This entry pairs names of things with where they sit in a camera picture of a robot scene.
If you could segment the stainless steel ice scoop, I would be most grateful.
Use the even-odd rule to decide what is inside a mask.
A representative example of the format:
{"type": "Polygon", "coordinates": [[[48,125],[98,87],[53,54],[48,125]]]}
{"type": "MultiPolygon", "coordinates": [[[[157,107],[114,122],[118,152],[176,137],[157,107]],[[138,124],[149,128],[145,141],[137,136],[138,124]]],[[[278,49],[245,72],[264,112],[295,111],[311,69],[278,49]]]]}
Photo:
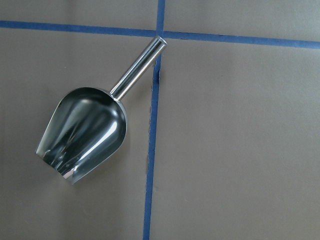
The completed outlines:
{"type": "Polygon", "coordinates": [[[155,36],[110,91],[80,87],[55,108],[35,151],[71,184],[109,159],[123,144],[128,117],[122,98],[167,46],[155,36]]]}

